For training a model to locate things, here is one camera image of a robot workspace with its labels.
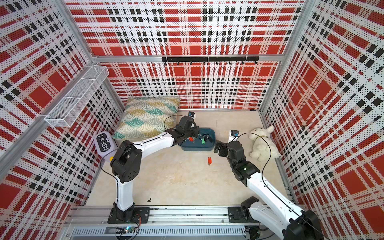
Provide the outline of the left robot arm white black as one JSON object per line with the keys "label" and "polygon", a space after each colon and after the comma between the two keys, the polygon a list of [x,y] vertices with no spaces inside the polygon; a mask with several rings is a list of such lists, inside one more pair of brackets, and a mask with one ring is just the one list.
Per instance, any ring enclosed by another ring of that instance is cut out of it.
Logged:
{"label": "left robot arm white black", "polygon": [[183,116],[179,123],[159,135],[132,143],[124,141],[111,160],[110,166],[117,182],[117,197],[113,210],[118,221],[127,222],[134,216],[133,183],[141,168],[142,159],[160,150],[171,148],[188,138],[199,136],[199,126],[193,116]]}

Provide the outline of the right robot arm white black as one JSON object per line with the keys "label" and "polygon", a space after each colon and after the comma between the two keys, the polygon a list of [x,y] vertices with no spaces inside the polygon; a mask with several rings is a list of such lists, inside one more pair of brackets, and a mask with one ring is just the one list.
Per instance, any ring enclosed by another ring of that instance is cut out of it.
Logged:
{"label": "right robot arm white black", "polygon": [[311,210],[304,211],[272,186],[246,159],[240,142],[218,142],[214,152],[227,158],[235,178],[258,196],[242,202],[245,220],[260,222],[281,240],[325,239],[318,216]]}

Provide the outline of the teal storage box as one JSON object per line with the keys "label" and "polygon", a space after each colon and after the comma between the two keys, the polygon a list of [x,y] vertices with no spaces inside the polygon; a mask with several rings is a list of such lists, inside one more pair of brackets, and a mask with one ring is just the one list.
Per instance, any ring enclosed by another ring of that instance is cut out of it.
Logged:
{"label": "teal storage box", "polygon": [[209,152],[214,149],[216,145],[216,133],[210,128],[200,128],[199,136],[192,141],[185,140],[181,148],[188,152]]}

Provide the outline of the white plush toy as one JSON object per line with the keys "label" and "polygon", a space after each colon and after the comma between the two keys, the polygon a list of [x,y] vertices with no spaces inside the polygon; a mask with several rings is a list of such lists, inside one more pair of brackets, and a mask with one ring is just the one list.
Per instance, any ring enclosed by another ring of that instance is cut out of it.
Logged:
{"label": "white plush toy", "polygon": [[269,126],[266,129],[257,128],[251,131],[249,139],[254,141],[252,152],[250,153],[251,158],[259,162],[266,162],[268,159],[275,160],[282,156],[277,146],[270,138],[270,135],[274,130],[274,126]]}

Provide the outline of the fan pattern cushion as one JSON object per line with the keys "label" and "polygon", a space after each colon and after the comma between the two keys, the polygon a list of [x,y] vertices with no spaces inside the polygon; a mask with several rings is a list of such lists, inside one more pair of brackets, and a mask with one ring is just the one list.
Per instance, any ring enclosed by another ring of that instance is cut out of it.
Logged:
{"label": "fan pattern cushion", "polygon": [[175,127],[180,100],[176,96],[129,97],[113,138],[142,141]]}

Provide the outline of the lavender I'm here jug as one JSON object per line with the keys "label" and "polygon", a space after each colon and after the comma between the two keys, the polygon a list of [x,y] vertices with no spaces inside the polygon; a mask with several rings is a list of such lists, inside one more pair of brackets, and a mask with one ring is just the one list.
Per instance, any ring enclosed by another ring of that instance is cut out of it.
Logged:
{"label": "lavender I'm here jug", "polygon": [[98,154],[109,162],[118,149],[112,135],[107,131],[103,131],[95,134],[93,139]]}

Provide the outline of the green circuit board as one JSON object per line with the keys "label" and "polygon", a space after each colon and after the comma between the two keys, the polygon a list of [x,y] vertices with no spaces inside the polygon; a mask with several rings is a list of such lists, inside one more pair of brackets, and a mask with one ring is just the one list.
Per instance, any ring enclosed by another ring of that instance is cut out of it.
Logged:
{"label": "green circuit board", "polygon": [[133,227],[116,227],[116,234],[117,235],[131,235],[135,232],[135,228]]}

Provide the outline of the black hook rail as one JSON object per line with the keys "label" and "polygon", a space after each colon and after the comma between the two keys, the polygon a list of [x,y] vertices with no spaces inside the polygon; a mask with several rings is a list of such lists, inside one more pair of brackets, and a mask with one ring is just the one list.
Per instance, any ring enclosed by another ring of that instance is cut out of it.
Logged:
{"label": "black hook rail", "polygon": [[240,56],[240,57],[162,57],[163,63],[204,63],[204,62],[258,62],[259,56]]}

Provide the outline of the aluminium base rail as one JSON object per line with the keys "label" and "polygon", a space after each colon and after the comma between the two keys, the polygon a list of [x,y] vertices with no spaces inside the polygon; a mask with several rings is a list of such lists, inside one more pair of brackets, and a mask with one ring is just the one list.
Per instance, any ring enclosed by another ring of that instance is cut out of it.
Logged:
{"label": "aluminium base rail", "polygon": [[[278,237],[263,224],[247,223],[229,212],[229,206],[149,206],[144,223],[109,224],[110,206],[74,207],[65,221],[60,240],[170,240],[239,239],[248,227],[261,228],[261,239]],[[131,235],[117,235],[116,227],[133,227]]]}

